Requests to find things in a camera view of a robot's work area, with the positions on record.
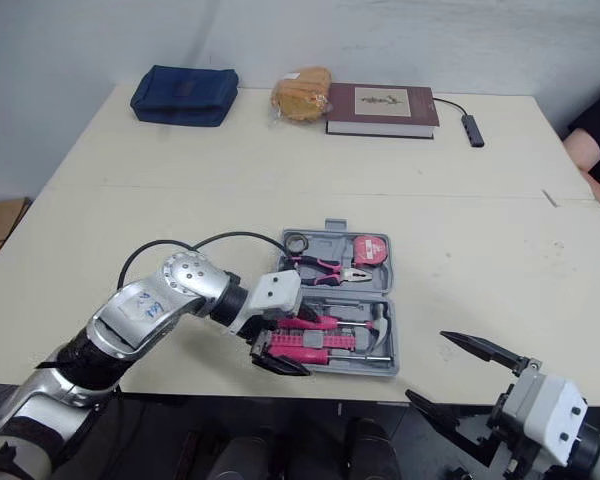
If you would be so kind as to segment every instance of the person's arm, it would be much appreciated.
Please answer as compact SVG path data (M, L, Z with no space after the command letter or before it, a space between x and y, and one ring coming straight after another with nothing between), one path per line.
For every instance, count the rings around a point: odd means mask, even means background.
M600 147L593 137L581 128L574 130L564 140L564 147L573 163L580 169L582 176L589 183L593 196L600 202L600 184L589 175L589 171L600 161Z

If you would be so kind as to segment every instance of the gray tool case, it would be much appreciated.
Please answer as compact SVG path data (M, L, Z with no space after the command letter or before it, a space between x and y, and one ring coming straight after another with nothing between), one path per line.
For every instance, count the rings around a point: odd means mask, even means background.
M305 367L316 372L331 372L353 375L395 376L400 368L398 354L398 335L395 321L395 306L386 294L393 284L393 269L391 267L391 244L389 237L381 233L348 232L346 220L327 219L325 230L285 229L282 232L282 243L290 235L302 234L308 240L308 248L302 255L317 257L323 260L336 260L343 268L352 267L354 260L353 241L361 235L371 235L382 239L387 247L387 258L380 265L357 267L373 275L372 280L365 282L343 282L339 286L302 286L304 302L318 315L339 317L343 321L371 322L374 321L376 304L381 304L384 317L388 320L387 333L384 341L375 345L375 332L365 327L339 327L337 330L295 330L279 329L274 333L302 336L302 346L320 348L324 336L353 335L355 349L330 348L332 355L345 356L374 356L391 357L391 361L362 361L332 359L328 365L305 364ZM285 259L279 259L279 268L283 268ZM311 266L299 265L298 271L302 278L314 278L325 272Z

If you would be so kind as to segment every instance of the tool kit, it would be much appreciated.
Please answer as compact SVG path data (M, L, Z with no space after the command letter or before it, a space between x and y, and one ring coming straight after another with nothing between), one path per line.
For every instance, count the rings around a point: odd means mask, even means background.
M325 230L284 230L282 243L302 278L303 304L316 318L278 320L262 347L312 371L396 375L395 307L386 297L393 282L389 238L348 232L346 220L327 219ZM283 256L279 269L285 268Z

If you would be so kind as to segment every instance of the blue pouch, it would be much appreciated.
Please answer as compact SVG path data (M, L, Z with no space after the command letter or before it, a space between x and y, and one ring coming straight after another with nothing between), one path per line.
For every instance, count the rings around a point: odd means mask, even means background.
M234 70L199 70L154 65L131 98L138 120L217 127L238 94Z

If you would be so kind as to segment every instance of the floor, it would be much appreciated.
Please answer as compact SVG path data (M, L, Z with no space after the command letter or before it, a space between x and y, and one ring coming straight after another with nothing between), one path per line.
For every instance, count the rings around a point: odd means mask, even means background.
M0 385L0 403L13 388ZM179 462L186 465L181 456L191 432L203 427L213 425L217 432L230 437L267 431L288 439L291 432L312 425L327 443L340 445L349 419L356 417L374 419L391 436L403 479L443 480L448 471L458 467L471 472L476 480L501 479L506 461L496 457L487 470L436 433L415 409L403 404L128 394L122 417L118 409L117 400L110 402L82 449L56 471L53 480L193 479L177 477L176 471ZM462 411L471 414L466 433L477 436L483 431L486 416L475 414L488 408L462 407ZM123 419L122 436L114 442L119 418ZM587 420L600 429L600 408L590 409ZM117 449L111 459L114 443Z

